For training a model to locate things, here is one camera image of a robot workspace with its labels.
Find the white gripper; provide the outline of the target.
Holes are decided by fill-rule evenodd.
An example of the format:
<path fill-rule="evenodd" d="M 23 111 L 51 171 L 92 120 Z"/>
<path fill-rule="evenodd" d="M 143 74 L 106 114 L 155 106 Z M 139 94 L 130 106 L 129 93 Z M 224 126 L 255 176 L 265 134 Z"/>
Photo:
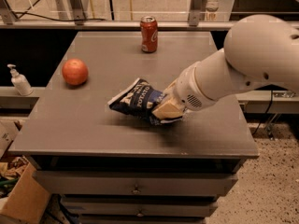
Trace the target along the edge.
<path fill-rule="evenodd" d="M 164 96 L 171 98 L 163 100 L 152 110 L 156 118 L 174 119 L 183 115 L 185 107 L 191 111 L 199 111 L 216 104 L 202 93 L 196 83 L 195 70 L 198 64 L 199 62 L 194 63 L 184 69 L 177 80 L 164 89 Z"/>

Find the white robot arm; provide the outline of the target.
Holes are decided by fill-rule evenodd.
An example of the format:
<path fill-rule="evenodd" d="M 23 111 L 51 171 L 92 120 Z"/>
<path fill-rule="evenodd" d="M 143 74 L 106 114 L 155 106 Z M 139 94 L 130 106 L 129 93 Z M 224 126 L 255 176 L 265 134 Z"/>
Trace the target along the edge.
<path fill-rule="evenodd" d="M 269 15 L 252 15 L 229 30 L 222 49 L 184 69 L 152 114 L 178 119 L 187 109 L 205 109 L 267 85 L 299 92 L 299 30 Z"/>

